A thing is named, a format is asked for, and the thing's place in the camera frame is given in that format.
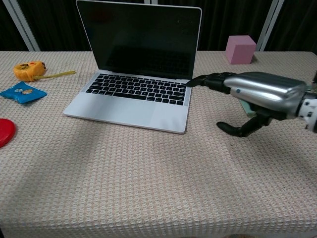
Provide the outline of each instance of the silver robotic hand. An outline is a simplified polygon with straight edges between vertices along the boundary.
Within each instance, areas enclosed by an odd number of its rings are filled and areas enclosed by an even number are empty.
[[[225,122],[217,126],[224,132],[245,137],[270,124],[272,119],[300,118],[306,129],[317,133],[317,94],[307,92],[305,82],[263,72],[212,73],[198,76],[187,87],[206,86],[246,101],[256,116],[241,127]]]

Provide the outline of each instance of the black curtain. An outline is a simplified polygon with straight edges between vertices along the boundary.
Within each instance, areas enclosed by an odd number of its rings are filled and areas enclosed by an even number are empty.
[[[159,4],[197,6],[203,11],[201,51],[224,51],[230,35],[249,35],[256,43],[272,0],[159,0]]]
[[[317,0],[285,0],[265,50],[317,54]]]
[[[0,51],[27,51],[28,48],[3,1],[0,1],[0,22]]]
[[[41,51],[90,51],[76,0],[18,0]]]

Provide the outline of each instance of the pink cube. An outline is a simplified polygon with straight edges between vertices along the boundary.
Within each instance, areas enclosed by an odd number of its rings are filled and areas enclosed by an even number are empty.
[[[229,36],[226,56],[230,64],[249,64],[256,46],[250,36]]]

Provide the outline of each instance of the black laptop screen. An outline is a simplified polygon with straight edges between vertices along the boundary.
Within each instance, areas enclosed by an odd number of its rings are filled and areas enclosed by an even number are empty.
[[[201,10],[77,1],[99,69],[191,79]]]

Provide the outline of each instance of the red disc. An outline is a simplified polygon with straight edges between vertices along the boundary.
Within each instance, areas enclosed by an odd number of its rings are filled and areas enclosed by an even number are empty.
[[[8,143],[15,134],[15,125],[8,119],[0,119],[0,147]]]

